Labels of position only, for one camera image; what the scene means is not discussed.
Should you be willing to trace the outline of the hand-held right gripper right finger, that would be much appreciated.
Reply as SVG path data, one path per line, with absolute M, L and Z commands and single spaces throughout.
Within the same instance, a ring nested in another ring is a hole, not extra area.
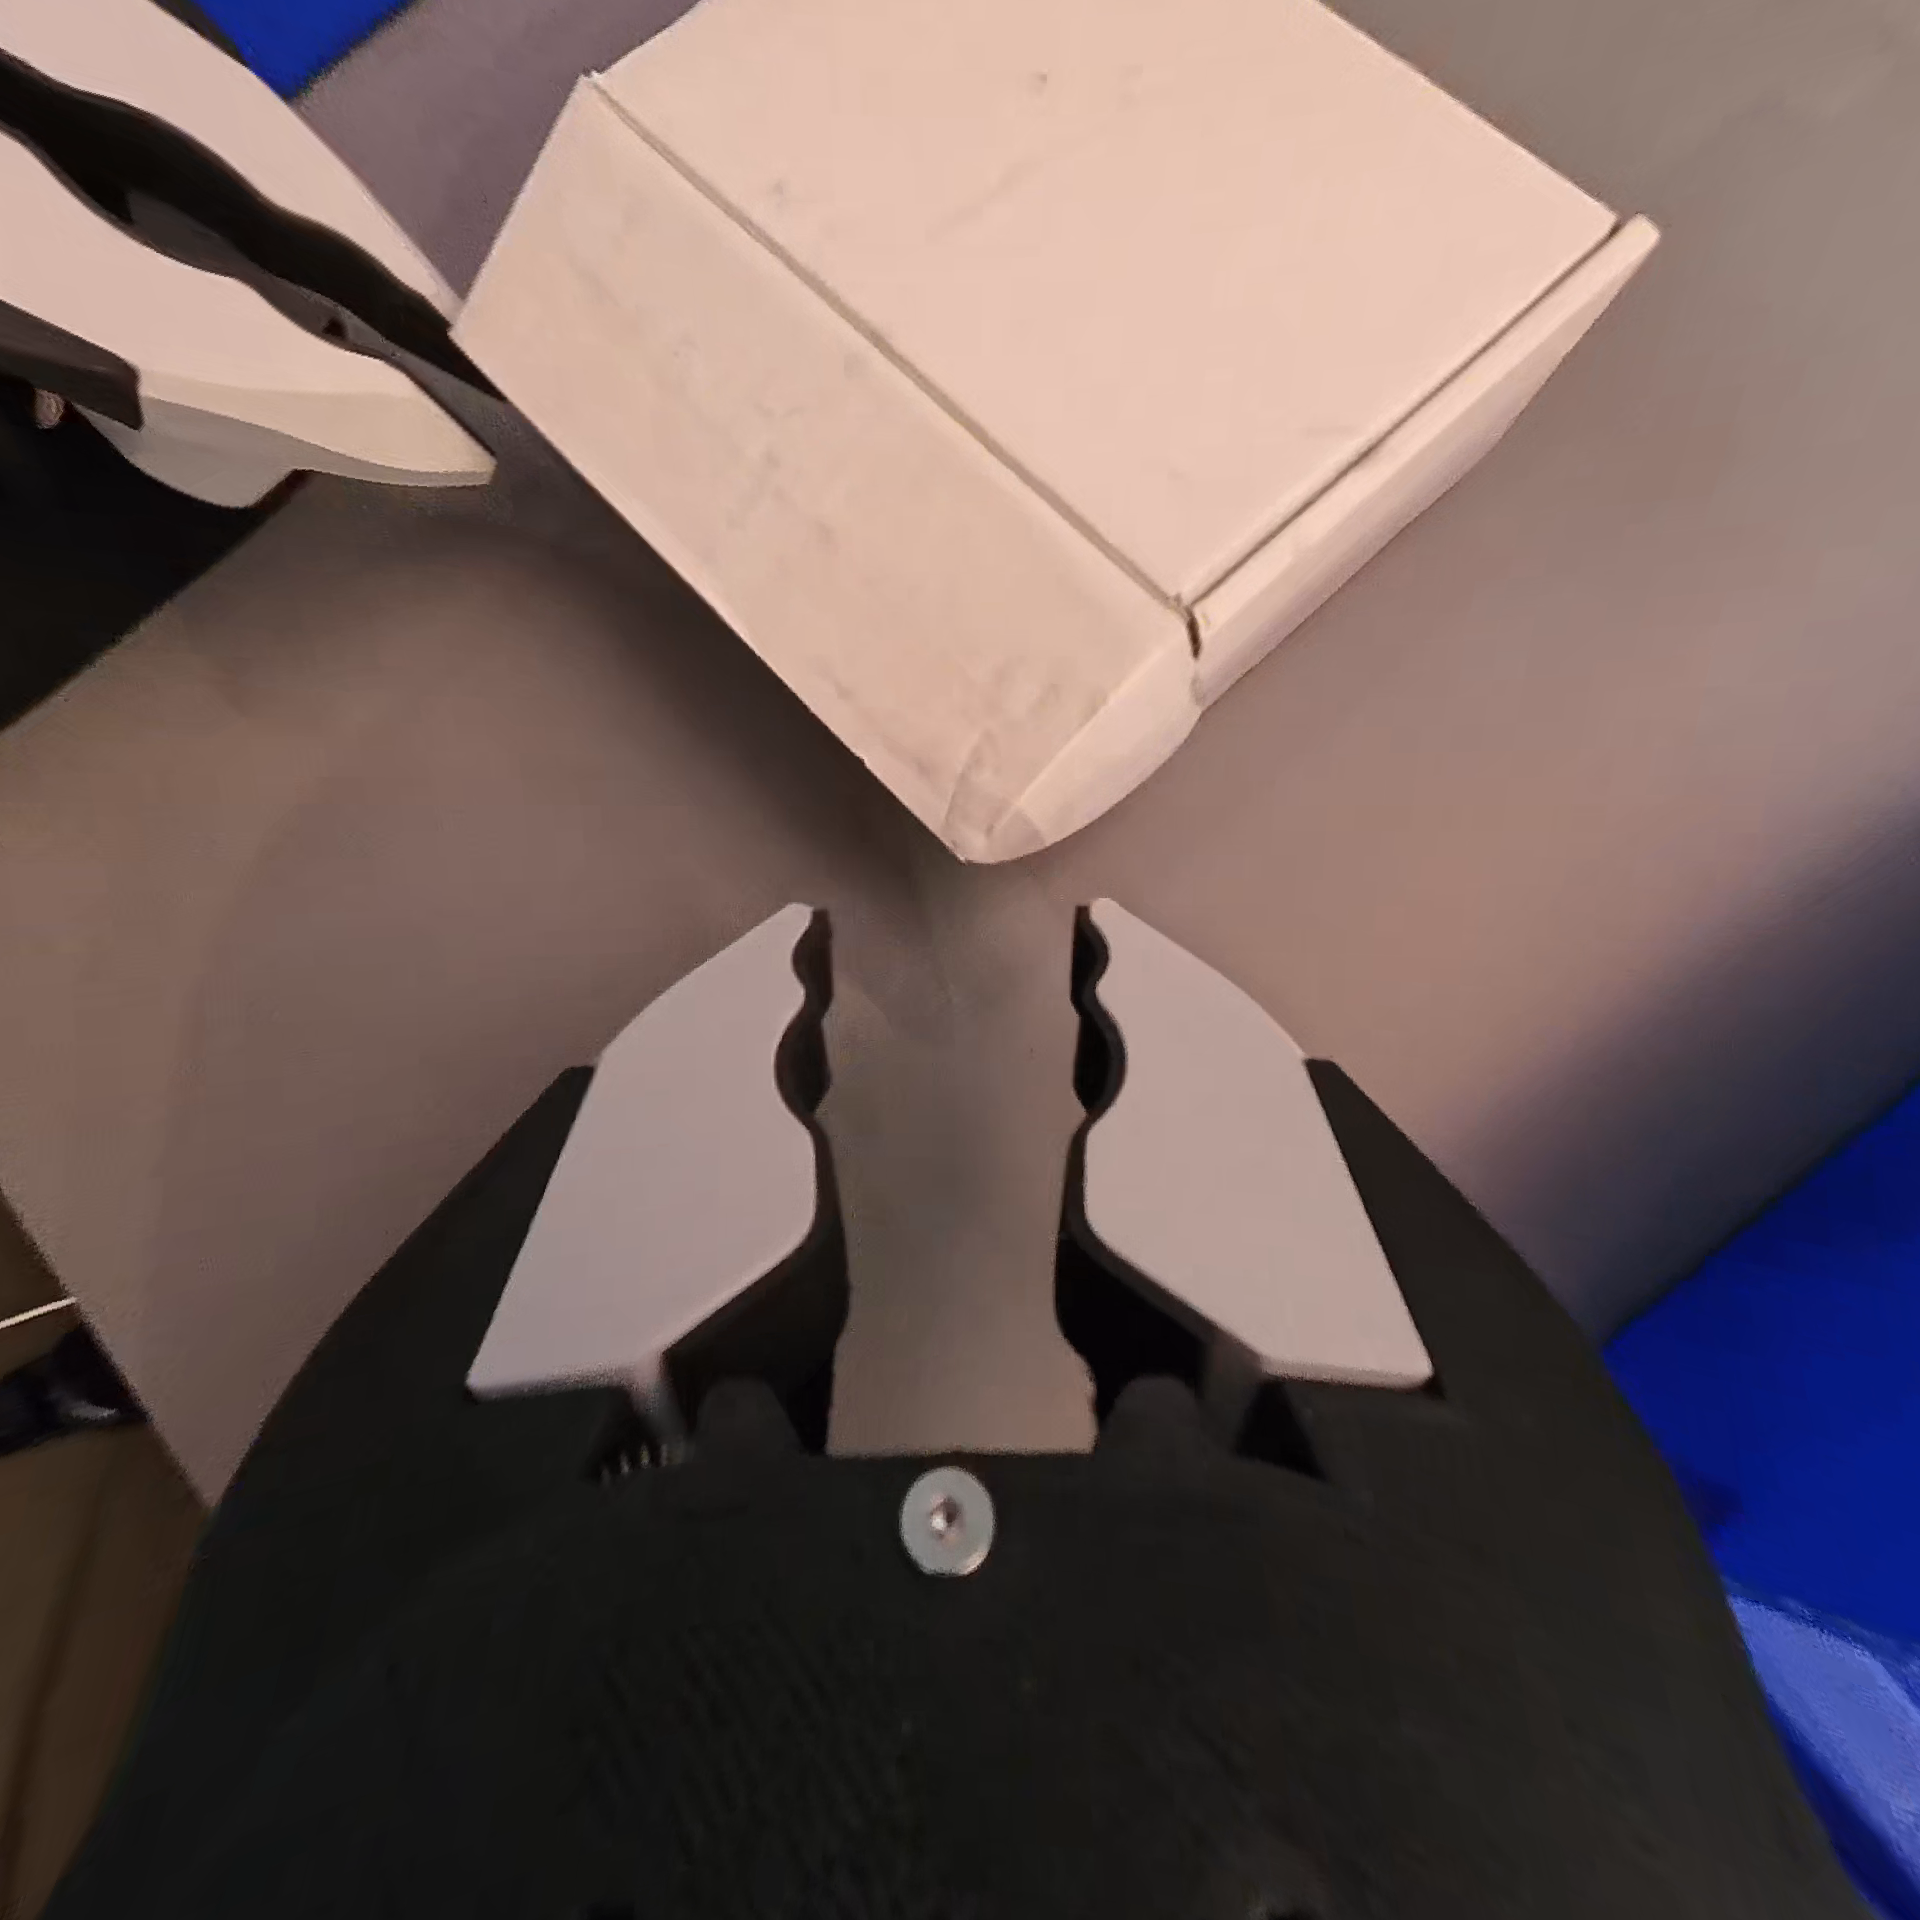
M 1428 1387 L 1305 1046 L 1118 900 L 1074 914 L 1071 1004 L 1064 1240 L 1180 1327 L 1197 1375 Z

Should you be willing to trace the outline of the blue cloth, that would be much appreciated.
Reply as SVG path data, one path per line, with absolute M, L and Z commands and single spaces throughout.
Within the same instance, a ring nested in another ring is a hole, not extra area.
M 279 98 L 299 98 L 414 2 L 193 2 Z
M 1842 1865 L 1872 1916 L 1916 1916 L 1916 1087 L 1605 1357 Z

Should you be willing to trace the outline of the white cardboard box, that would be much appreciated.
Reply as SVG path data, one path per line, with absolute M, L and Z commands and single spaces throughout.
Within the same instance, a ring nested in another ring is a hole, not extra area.
M 1140 786 L 1658 245 L 1330 2 L 693 2 L 455 337 L 955 855 Z

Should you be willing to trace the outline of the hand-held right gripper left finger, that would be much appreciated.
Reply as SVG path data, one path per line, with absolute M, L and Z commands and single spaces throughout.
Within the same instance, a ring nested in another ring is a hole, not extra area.
M 846 1324 L 816 1125 L 827 1004 L 827 914 L 788 905 L 616 1030 L 469 1366 L 477 1398 L 615 1387 L 700 1404 L 723 1378 L 809 1395 Z

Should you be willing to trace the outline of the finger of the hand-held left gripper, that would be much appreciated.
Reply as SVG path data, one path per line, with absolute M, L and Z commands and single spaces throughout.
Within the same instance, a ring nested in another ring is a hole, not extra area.
M 142 474 L 253 509 L 295 474 L 488 486 L 403 363 L 483 386 L 379 253 L 97 90 L 3 94 L 3 382 Z
M 195 2 L 3 2 L 3 134 L 126 240 L 301 330 L 469 366 L 452 283 Z

